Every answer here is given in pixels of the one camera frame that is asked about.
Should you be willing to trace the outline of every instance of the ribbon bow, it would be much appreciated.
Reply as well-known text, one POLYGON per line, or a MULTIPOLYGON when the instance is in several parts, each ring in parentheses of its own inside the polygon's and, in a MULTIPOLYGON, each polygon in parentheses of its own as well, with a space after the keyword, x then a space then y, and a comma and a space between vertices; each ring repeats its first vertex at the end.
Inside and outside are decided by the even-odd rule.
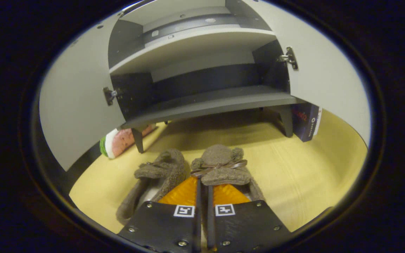
POLYGON ((227 163, 217 163, 217 164, 207 164, 207 163, 203 163, 201 165, 202 168, 204 169, 198 169, 198 170, 194 170, 190 173, 191 176, 194 177, 200 177, 203 176, 215 169, 219 169, 219 168, 228 168, 228 169, 235 169, 235 168, 239 168, 239 167, 243 167, 246 166, 248 164, 248 161, 243 159, 240 161, 236 161, 233 162, 232 160, 228 161, 227 163))

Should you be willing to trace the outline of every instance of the shelf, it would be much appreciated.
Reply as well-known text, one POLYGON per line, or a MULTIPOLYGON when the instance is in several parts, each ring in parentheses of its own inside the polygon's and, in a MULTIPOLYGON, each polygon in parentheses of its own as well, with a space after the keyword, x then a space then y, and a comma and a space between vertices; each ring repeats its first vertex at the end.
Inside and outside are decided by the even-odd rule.
POLYGON ((254 51, 276 40, 272 31, 241 28, 238 25, 198 27, 176 32, 173 36, 150 42, 148 47, 111 67, 110 74, 151 72, 217 50, 243 48, 254 51))
POLYGON ((287 92, 265 85, 229 88, 152 105, 139 116, 128 120, 121 128, 137 128, 179 118, 303 102, 305 101, 287 92))

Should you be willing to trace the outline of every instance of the bolt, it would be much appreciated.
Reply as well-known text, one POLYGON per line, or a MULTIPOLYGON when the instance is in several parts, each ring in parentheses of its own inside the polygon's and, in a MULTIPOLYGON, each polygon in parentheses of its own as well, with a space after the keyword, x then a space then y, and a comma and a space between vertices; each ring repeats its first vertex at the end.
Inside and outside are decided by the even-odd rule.
POLYGON ((177 245, 179 245, 181 247, 185 247, 185 246, 187 246, 187 244, 188 243, 186 241, 180 241, 180 242, 177 243, 177 245))

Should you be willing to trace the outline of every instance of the black background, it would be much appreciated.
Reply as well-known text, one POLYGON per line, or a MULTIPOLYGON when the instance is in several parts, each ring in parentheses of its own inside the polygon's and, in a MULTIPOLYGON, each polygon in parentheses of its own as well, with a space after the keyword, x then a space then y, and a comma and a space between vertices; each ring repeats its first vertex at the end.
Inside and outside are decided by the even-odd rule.
MULTIPOLYGON (((379 80, 387 115, 384 156, 364 194, 331 226, 293 250, 405 251, 405 1, 279 3, 316 16, 365 56, 379 80)), ((21 149, 26 147, 19 146, 25 136, 17 126, 27 127, 27 115, 20 113, 24 89, 25 96, 33 95, 38 72, 56 51, 125 6, 118 0, 0 2, 0 252, 117 251, 71 225, 45 201, 25 169, 21 149)))

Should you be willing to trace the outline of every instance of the door hinge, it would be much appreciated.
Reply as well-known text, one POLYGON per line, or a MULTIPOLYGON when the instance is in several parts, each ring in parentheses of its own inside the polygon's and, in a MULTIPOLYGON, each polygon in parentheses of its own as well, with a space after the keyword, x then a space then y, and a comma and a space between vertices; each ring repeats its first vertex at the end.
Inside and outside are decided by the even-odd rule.
POLYGON ((118 91, 111 91, 108 87, 103 88, 104 96, 106 97, 106 102, 108 106, 114 104, 113 99, 118 96, 118 91))
POLYGON ((296 62, 296 56, 295 53, 293 52, 293 49, 290 46, 287 47, 287 53, 284 56, 279 56, 276 61, 288 62, 291 64, 291 67, 293 67, 294 70, 298 70, 298 63, 296 62))

